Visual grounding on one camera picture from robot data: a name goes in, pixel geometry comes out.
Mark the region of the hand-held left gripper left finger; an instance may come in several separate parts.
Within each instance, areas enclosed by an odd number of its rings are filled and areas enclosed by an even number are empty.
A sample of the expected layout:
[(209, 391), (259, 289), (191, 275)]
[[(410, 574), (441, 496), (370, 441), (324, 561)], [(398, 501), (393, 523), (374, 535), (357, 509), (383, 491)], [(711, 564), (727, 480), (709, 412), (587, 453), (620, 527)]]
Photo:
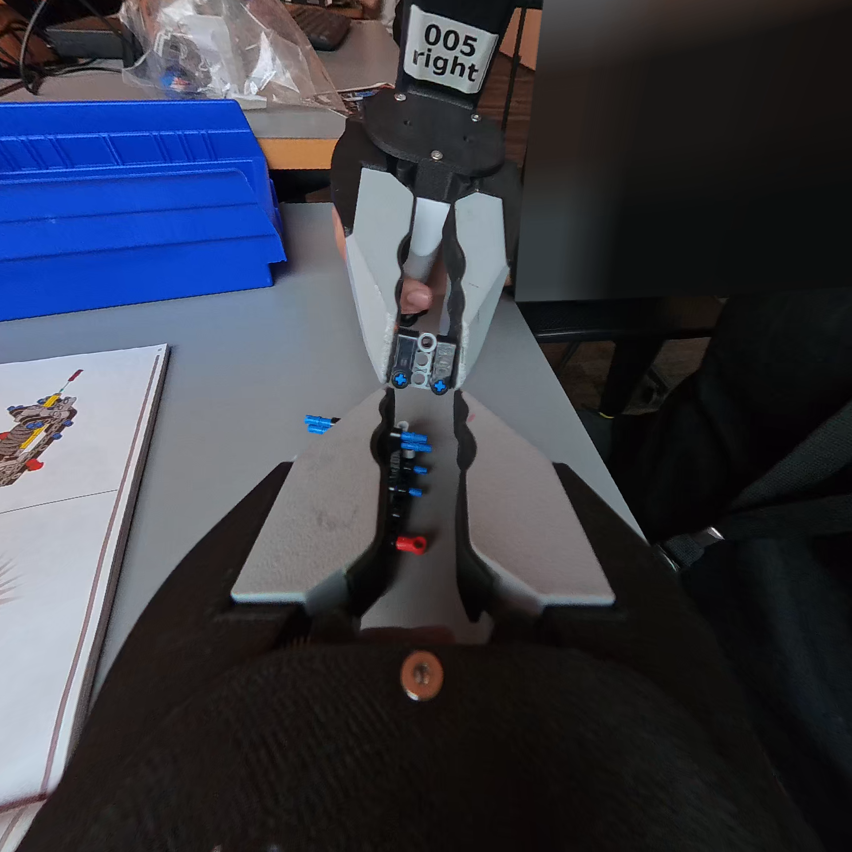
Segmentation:
[(239, 605), (364, 615), (385, 592), (392, 390), (378, 390), (293, 461), (230, 591)]

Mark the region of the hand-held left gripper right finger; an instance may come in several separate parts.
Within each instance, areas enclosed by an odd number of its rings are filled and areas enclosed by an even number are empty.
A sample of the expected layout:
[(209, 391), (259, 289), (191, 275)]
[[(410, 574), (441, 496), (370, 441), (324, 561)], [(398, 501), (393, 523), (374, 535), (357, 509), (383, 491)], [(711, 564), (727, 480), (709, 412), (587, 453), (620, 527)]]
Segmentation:
[(464, 391), (454, 437), (455, 576), (468, 619), (611, 608), (615, 593), (554, 464)]

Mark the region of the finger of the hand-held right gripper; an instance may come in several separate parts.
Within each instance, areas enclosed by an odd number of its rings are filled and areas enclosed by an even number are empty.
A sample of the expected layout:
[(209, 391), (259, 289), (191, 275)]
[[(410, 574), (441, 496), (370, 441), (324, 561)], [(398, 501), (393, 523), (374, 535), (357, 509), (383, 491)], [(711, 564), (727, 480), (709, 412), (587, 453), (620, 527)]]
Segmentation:
[(457, 199), (443, 226), (442, 252), (456, 390), (481, 353), (508, 277), (503, 201), (479, 192)]
[(383, 385), (400, 314), (400, 250), (409, 239), (413, 208), (412, 192), (393, 175), (361, 170), (355, 221), (346, 239), (347, 268), (365, 350)]

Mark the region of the lego chassis assembly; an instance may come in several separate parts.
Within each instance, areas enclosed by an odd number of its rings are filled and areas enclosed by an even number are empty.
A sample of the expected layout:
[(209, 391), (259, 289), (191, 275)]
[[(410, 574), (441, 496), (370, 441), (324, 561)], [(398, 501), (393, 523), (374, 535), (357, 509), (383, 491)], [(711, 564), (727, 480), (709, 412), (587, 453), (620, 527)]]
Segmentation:
[(402, 528), (410, 515), (411, 501), (423, 495), (417, 478), (429, 473), (418, 458), (431, 453), (429, 436), (411, 431), (409, 422), (399, 421), (391, 430), (386, 542), (395, 551), (421, 556), (428, 549), (425, 536), (406, 535)]

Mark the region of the small black lego piece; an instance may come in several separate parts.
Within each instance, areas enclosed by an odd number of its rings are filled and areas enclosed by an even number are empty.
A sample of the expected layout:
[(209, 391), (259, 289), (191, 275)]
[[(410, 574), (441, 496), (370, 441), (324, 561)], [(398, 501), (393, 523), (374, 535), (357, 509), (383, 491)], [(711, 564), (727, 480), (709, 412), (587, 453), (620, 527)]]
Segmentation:
[(412, 357), (417, 338), (417, 334), (410, 333), (407, 330), (401, 331), (396, 336), (388, 367), (388, 384), (395, 390), (396, 388), (391, 384), (391, 378), (396, 370), (405, 370), (409, 374), (410, 380), (412, 379)]

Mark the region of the black three-hole lego beam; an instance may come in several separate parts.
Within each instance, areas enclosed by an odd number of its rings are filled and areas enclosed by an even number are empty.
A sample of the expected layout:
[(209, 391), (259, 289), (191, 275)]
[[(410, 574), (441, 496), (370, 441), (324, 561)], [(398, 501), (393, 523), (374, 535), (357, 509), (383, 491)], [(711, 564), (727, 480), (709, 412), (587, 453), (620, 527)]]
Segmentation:
[(448, 336), (438, 335), (436, 338), (438, 344), (434, 354), (431, 383), (429, 386), (431, 388), (431, 384), (434, 381), (443, 378), (450, 388), (446, 392), (448, 393), (449, 391), (455, 389), (457, 374), (457, 345)]

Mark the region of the grey T-shaped lego connector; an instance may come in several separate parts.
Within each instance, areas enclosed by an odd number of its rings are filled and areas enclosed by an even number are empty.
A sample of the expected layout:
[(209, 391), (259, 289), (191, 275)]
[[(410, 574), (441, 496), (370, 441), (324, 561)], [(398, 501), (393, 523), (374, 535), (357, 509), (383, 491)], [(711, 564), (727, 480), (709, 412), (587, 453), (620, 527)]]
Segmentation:
[(412, 357), (411, 383), (415, 388), (429, 388), (437, 344), (438, 341), (432, 334), (422, 333), (418, 336)]

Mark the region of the lego instruction booklet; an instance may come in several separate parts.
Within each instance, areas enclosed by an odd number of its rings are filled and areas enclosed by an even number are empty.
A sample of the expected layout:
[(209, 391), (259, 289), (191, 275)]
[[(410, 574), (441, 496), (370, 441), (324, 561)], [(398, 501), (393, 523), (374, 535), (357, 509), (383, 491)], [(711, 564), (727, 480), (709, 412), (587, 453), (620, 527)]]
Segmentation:
[(2, 364), (1, 802), (42, 802), (89, 704), (168, 347)]

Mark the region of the clear bag of parts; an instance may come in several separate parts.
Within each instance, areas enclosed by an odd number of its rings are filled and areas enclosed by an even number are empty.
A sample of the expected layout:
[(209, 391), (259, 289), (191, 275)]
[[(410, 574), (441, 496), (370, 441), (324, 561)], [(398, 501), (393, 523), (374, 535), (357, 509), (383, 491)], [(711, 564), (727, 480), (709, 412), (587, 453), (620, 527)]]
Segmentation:
[(325, 66), (282, 2), (127, 1), (120, 20), (140, 53), (124, 78), (166, 99), (345, 114)]

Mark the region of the blue plastic bin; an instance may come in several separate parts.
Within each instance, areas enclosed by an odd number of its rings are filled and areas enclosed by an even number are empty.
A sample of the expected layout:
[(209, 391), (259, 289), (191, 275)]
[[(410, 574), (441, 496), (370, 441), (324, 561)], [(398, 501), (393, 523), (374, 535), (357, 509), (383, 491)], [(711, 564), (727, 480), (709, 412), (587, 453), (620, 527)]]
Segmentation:
[(270, 287), (286, 261), (232, 101), (3, 103), (3, 322)]

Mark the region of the dark power adapter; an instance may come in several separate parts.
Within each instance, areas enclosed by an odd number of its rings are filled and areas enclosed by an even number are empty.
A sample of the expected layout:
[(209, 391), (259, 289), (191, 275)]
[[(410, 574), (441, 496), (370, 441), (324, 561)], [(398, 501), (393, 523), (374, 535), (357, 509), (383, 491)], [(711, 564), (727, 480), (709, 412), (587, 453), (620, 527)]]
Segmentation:
[(46, 40), (63, 59), (123, 60), (133, 64), (141, 55), (138, 40), (117, 18), (85, 18), (46, 30)]

